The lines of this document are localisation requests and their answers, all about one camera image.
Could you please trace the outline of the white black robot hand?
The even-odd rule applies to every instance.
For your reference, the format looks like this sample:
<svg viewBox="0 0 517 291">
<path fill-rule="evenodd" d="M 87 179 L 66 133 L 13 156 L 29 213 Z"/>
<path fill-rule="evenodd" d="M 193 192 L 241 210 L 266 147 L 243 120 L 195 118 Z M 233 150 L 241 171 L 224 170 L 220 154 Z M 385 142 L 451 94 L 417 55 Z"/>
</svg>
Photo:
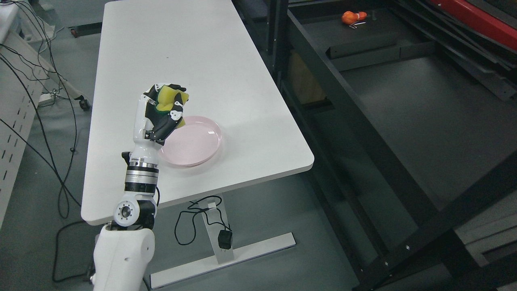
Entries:
<svg viewBox="0 0 517 291">
<path fill-rule="evenodd" d="M 179 121 L 173 120 L 170 114 L 161 115 L 155 110 L 158 103 L 158 91 L 163 85 L 184 92 L 186 88 L 177 84 L 157 83 L 141 94 L 137 102 L 137 113 L 133 131 L 135 149 L 126 157 L 129 166 L 157 167 L 158 152 L 173 133 Z"/>
</svg>

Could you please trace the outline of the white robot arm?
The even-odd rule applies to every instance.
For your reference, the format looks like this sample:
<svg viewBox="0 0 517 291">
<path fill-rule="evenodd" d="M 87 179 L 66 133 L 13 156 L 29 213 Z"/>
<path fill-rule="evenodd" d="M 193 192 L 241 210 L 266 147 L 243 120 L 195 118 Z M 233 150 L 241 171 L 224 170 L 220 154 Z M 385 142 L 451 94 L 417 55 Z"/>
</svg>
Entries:
<svg viewBox="0 0 517 291">
<path fill-rule="evenodd" d="M 153 226 L 158 161 L 142 151 L 123 152 L 127 162 L 124 195 L 115 206 L 94 250 L 95 291 L 138 291 L 155 252 Z"/>
</svg>

